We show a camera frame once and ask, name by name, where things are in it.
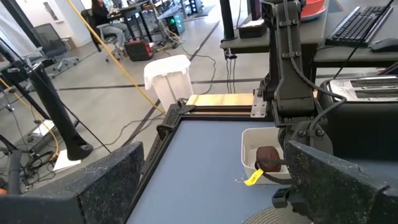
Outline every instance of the metal frame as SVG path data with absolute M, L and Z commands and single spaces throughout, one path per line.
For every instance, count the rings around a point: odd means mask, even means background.
M 208 114 L 208 112 L 220 112 L 220 114 Z M 142 193 L 145 191 L 152 175 L 154 174 L 163 154 L 171 143 L 181 121 L 261 121 L 273 122 L 273 117 L 252 118 L 251 106 L 194 106 L 177 104 L 171 105 L 161 125 L 156 127 L 158 135 L 148 153 L 142 178 L 138 185 L 137 192 L 130 203 L 130 213 L 137 205 Z

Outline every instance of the yellow tag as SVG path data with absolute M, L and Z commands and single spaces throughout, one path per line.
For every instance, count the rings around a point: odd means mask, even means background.
M 247 186 L 252 186 L 252 185 L 256 184 L 257 180 L 260 179 L 260 177 L 263 173 L 264 173 L 264 171 L 262 171 L 262 169 L 256 170 L 248 180 L 244 181 L 244 183 Z

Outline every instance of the office chair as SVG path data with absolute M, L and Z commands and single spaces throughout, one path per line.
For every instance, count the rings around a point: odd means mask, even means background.
M 91 9 L 85 9 L 81 12 L 81 16 L 83 16 L 83 18 L 85 18 L 86 22 L 89 23 L 90 27 L 93 30 L 95 30 L 95 32 L 101 37 L 101 40 L 105 44 L 113 44 L 114 45 L 114 50 L 112 51 L 112 54 L 113 54 L 113 56 L 116 57 L 117 60 L 120 60 L 121 59 L 121 51 L 116 46 L 116 44 L 118 42 L 118 38 L 114 34 L 104 34 L 103 33 L 104 27 L 110 26 L 110 24 L 103 24 L 103 25 L 97 26 L 95 24 L 95 21 L 94 21 L 92 15 L 93 15 L 93 13 L 92 13 Z M 90 33 L 90 35 L 91 35 L 91 39 L 93 40 L 93 43 L 94 43 L 95 47 L 97 48 L 98 52 L 101 52 L 100 43 L 96 40 L 96 38 L 94 37 L 94 35 L 92 33 Z M 105 61 L 109 62 L 109 58 L 110 58 L 110 56 L 107 55 L 105 58 Z
M 63 65 L 68 66 L 68 63 L 76 65 L 79 59 L 77 57 L 65 57 L 70 50 L 67 39 L 61 39 L 51 24 L 43 24 L 35 27 L 35 31 L 39 35 L 39 42 L 42 45 L 42 51 L 47 58 L 60 60 L 57 69 L 61 71 Z

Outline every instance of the black keyboard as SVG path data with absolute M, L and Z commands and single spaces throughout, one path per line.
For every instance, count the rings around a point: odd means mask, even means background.
M 365 34 L 383 9 L 383 6 L 357 7 L 349 16 L 338 24 L 333 32 L 326 38 L 325 44 L 348 47 L 367 47 L 392 11 L 392 7 L 389 7 L 375 23 L 373 28 Z

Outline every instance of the woman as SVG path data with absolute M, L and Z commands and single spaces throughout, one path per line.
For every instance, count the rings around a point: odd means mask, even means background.
M 96 25 L 109 24 L 109 11 L 104 4 L 104 0 L 92 0 L 91 3 L 93 19 Z M 103 34 L 115 34 L 118 37 L 120 50 L 124 50 L 124 43 L 131 38 L 127 25 L 124 23 L 110 24 L 110 26 L 102 28 L 102 31 Z

